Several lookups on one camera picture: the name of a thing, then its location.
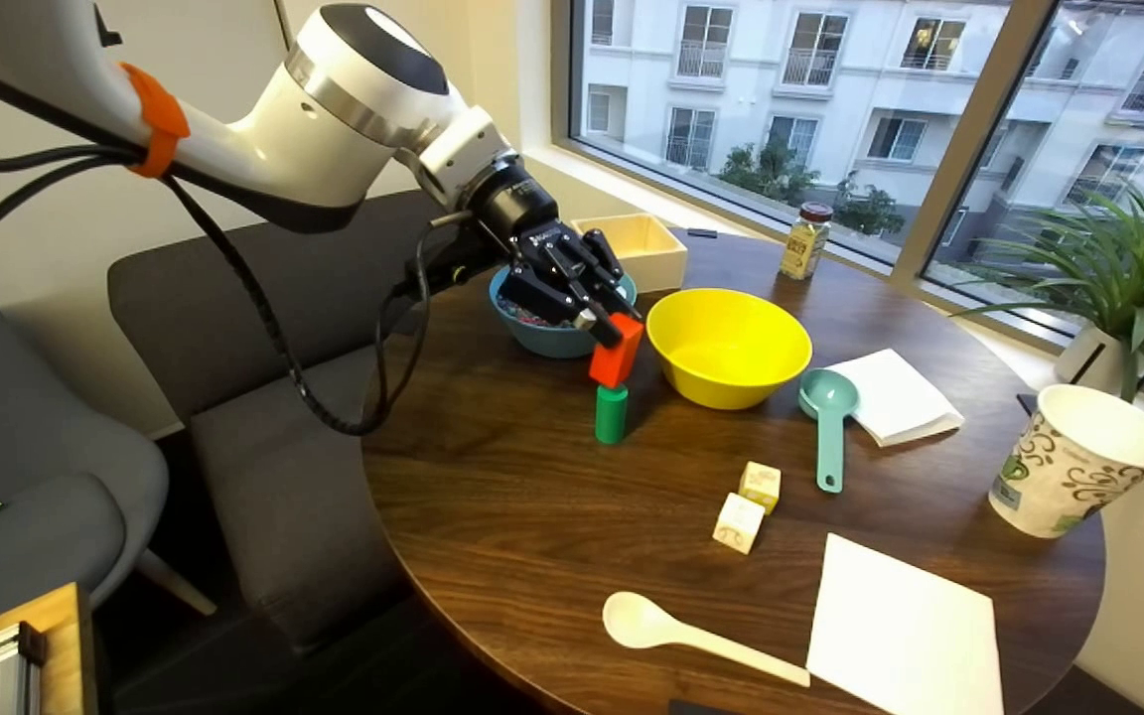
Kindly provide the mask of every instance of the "spoon handle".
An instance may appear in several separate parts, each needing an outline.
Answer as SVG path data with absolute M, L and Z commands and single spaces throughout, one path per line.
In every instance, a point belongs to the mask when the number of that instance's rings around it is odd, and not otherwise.
M 842 417 L 839 411 L 828 411 L 828 409 L 823 409 L 819 411 L 819 459 L 815 459 L 815 486 L 823 487 L 823 492 L 842 492 L 847 487 L 847 480 L 842 480 L 842 472 L 847 472 L 847 431 L 842 431 L 847 425 L 842 425 Z
M 679 623 L 679 626 L 676 626 L 676 638 L 688 642 L 688 647 L 721 656 L 721 660 L 730 660 L 730 662 L 765 672 L 765 676 L 785 678 L 785 683 L 793 683 L 793 688 L 811 688 L 811 672 L 803 672 L 803 666 L 793 666 L 793 662 L 785 662 L 785 660 L 773 660 L 773 656 L 765 656 L 765 650 L 756 650 L 756 647 L 748 647 L 748 642 L 721 638 L 721 635 L 713 635 L 713 630 Z

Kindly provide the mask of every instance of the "wooden table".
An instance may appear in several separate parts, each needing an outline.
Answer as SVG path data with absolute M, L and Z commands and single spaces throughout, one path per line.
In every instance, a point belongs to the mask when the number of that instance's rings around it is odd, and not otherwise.
M 91 611 L 74 584 L 43 590 L 13 611 L 0 611 L 0 626 L 30 623 L 43 642 L 43 715 L 96 711 L 96 662 L 91 662 Z
M 875 274 L 823 263 L 779 279 L 730 239 L 692 239 L 688 280 L 756 280 L 815 332 L 815 366 L 893 344 L 963 411 L 963 429 L 876 447 L 847 429 L 847 492 L 815 487 L 815 421 L 793 385 L 763 409 L 713 411 L 664 385 L 642 351 L 632 431 L 591 435 L 579 362 L 538 362 L 504 336 L 471 280 L 431 302 L 427 344 L 387 425 L 364 439 L 386 531 L 422 597 L 512 683 L 569 711 L 871 711 L 688 650 L 622 650 L 601 626 L 609 590 L 805 662 L 827 531 L 850 537 L 997 603 L 1003 708 L 1034 708 L 1072 666 L 1097 614 L 1102 537 L 1028 541 L 986 504 L 1024 429 L 1024 390 L 982 340 Z M 748 459 L 779 464 L 783 509 L 750 556 L 712 542 Z

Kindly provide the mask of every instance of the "wooden block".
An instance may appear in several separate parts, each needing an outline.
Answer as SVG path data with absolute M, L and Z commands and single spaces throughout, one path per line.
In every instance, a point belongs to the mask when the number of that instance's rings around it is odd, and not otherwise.
M 740 472 L 740 497 L 759 500 L 765 511 L 779 504 L 779 468 L 748 459 Z
M 759 500 L 748 500 L 740 492 L 726 492 L 713 541 L 730 553 L 750 553 L 759 541 L 765 509 Z

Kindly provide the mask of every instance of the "building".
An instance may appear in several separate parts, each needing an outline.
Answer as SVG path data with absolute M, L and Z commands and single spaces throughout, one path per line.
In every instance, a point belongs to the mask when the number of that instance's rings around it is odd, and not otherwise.
M 770 218 L 793 218 L 805 196 L 881 196 L 908 218 L 1003 17 L 1002 0 L 591 0 L 579 135 Z M 763 145 L 791 162 L 793 189 L 720 181 Z M 942 255 L 963 263 L 1007 213 L 1125 180 L 1144 188 L 1144 2 L 1065 0 Z

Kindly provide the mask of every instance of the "gray chair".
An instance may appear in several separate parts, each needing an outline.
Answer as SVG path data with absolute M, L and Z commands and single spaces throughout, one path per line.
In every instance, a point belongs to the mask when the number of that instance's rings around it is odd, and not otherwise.
M 312 390 L 349 421 L 372 380 L 370 329 L 431 204 L 370 200 L 346 229 L 230 229 Z M 206 239 L 128 255 L 111 315 L 181 417 L 240 601 L 312 647 L 402 597 L 364 486 L 362 439 L 329 431 L 288 390 L 234 268 Z
M 80 399 L 0 315 L 0 611 L 74 580 L 107 601 L 166 500 L 166 459 Z

